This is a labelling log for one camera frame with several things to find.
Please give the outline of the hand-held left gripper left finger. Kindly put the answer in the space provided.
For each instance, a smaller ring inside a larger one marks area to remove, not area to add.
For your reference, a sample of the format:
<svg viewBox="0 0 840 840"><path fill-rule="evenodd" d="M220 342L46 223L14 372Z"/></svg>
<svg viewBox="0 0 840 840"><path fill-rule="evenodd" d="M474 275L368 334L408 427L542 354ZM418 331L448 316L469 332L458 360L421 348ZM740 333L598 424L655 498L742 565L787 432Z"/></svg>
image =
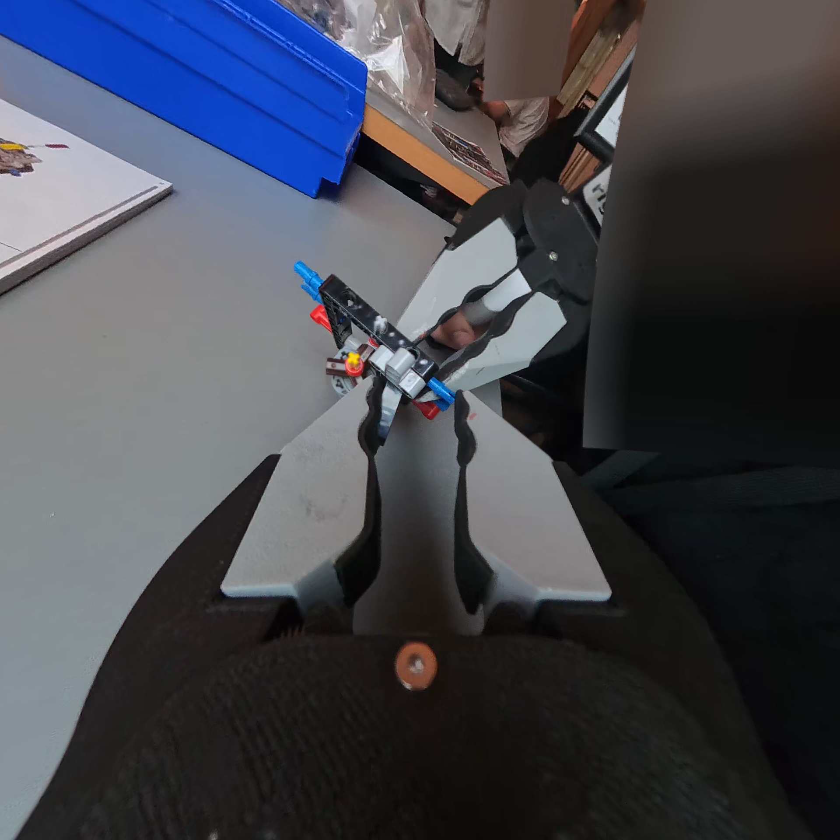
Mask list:
<svg viewBox="0 0 840 840"><path fill-rule="evenodd" d="M281 451L221 584L232 599L352 606L380 568L375 468L382 385L341 397Z"/></svg>

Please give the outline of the black frame lego model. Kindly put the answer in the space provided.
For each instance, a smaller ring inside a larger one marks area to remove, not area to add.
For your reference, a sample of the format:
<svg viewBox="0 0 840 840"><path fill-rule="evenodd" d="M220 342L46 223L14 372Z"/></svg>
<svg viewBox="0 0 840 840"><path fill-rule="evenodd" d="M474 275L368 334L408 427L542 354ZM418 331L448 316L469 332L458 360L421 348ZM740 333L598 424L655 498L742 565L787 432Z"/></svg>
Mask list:
<svg viewBox="0 0 840 840"><path fill-rule="evenodd" d="M396 326L336 276L324 279L298 261L294 265L301 288L315 301L310 318L330 331L337 350L327 359L325 372L333 389L349 394L363 379L383 382L377 410L378 435L385 440L396 408L412 403L428 419L455 403L438 377L438 364Z"/></svg>

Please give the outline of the blue plastic bin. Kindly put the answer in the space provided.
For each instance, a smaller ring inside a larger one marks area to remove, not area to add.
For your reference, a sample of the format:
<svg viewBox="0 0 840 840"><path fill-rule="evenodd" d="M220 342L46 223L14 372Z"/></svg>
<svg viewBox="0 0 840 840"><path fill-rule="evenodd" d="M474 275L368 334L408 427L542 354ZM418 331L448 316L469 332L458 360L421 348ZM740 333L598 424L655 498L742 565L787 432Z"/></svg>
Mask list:
<svg viewBox="0 0 840 840"><path fill-rule="evenodd" d="M279 2L1 2L2 36L301 193L341 184L363 61Z"/></svg>

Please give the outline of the person's right hand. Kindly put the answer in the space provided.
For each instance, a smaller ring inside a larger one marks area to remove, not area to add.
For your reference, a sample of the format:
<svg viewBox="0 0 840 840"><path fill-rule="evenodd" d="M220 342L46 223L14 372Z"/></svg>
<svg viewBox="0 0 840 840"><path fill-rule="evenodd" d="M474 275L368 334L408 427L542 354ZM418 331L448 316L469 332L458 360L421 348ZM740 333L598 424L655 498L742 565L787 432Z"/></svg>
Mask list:
<svg viewBox="0 0 840 840"><path fill-rule="evenodd" d="M429 339L452 350L460 350L476 340L476 329L469 324L461 311L441 322L430 333Z"/></svg>

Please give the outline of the wooden edged side table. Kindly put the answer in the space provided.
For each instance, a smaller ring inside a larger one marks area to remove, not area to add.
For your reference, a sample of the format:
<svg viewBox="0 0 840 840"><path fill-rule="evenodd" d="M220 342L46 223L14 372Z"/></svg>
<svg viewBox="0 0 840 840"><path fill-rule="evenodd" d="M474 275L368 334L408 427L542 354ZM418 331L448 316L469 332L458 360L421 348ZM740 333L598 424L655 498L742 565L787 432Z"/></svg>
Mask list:
<svg viewBox="0 0 840 840"><path fill-rule="evenodd" d="M362 133L426 179L473 205L501 184L458 161L434 131L376 91L364 105Z"/></svg>

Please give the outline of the person's torso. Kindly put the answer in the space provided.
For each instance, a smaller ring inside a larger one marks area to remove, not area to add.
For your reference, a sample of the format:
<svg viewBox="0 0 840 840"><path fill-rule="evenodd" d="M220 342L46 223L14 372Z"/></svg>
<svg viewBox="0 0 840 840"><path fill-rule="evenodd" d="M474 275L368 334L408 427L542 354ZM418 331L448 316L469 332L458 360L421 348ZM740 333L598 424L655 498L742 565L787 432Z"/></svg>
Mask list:
<svg viewBox="0 0 840 840"><path fill-rule="evenodd" d="M815 838L839 838L838 469L619 451L583 481L666 562Z"/></svg>

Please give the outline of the white sign on black stand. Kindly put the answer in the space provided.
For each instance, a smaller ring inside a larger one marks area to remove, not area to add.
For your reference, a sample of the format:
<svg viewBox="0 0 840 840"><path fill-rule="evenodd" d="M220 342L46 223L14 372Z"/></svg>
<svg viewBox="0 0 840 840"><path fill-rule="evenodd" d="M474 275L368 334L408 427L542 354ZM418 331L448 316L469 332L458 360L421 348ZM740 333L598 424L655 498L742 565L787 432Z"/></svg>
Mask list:
<svg viewBox="0 0 840 840"><path fill-rule="evenodd" d="M616 75L583 120L575 139L596 161L595 173L574 189L574 203L601 233L606 195L620 130L630 69Z"/></svg>

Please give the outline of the clear plastic bag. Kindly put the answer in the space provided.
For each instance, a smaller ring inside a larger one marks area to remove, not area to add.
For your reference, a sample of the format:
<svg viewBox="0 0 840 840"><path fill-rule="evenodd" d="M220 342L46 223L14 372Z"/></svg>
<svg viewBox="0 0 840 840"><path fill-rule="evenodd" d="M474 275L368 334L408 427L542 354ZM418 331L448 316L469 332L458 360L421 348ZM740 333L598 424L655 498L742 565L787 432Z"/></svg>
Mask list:
<svg viewBox="0 0 840 840"><path fill-rule="evenodd" d="M281 1L365 63L367 86L379 89L417 124L431 129L436 69L434 38L418 1Z"/></svg>

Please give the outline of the colourful printed leaflet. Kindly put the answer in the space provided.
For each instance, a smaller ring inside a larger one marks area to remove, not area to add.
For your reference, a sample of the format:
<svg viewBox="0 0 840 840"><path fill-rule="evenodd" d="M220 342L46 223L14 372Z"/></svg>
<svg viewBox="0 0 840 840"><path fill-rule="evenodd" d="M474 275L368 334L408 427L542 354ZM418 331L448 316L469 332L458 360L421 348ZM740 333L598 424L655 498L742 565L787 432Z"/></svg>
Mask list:
<svg viewBox="0 0 840 840"><path fill-rule="evenodd" d="M506 185L509 183L508 175L496 168L477 144L465 140L437 122L433 123L433 133L457 162L496 184Z"/></svg>

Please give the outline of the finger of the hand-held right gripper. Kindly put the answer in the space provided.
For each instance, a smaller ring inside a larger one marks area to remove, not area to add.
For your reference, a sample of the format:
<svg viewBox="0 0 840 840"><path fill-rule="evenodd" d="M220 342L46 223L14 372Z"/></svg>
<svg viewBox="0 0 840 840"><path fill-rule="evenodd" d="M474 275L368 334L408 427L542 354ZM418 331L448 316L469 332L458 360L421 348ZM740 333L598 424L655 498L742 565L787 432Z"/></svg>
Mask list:
<svg viewBox="0 0 840 840"><path fill-rule="evenodd" d="M560 303L540 291L518 297L499 311L475 301L465 305L464 312L467 322L483 332L436 372L436 379L451 392L472 391L521 371L566 324Z"/></svg>
<svg viewBox="0 0 840 840"><path fill-rule="evenodd" d="M480 328L519 298L516 236L497 218L441 252L396 327L417 342L460 312L470 327Z"/></svg>

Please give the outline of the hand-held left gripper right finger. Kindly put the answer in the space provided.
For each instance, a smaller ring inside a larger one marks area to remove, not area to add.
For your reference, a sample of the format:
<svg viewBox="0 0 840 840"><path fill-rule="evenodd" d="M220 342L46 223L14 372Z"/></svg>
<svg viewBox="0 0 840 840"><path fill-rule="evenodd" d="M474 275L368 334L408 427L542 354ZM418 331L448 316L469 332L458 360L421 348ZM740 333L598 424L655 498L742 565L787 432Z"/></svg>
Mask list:
<svg viewBox="0 0 840 840"><path fill-rule="evenodd" d="M470 615L612 597L549 456L472 392L455 399L455 581Z"/></svg>

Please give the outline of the lego instruction booklet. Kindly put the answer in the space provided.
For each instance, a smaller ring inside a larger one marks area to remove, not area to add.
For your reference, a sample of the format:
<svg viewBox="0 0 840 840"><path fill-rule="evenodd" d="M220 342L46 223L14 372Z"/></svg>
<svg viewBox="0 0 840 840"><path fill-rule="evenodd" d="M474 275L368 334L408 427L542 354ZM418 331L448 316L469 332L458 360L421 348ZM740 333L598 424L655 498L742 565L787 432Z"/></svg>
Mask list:
<svg viewBox="0 0 840 840"><path fill-rule="evenodd" d="M141 214L172 189L1 100L1 293Z"/></svg>

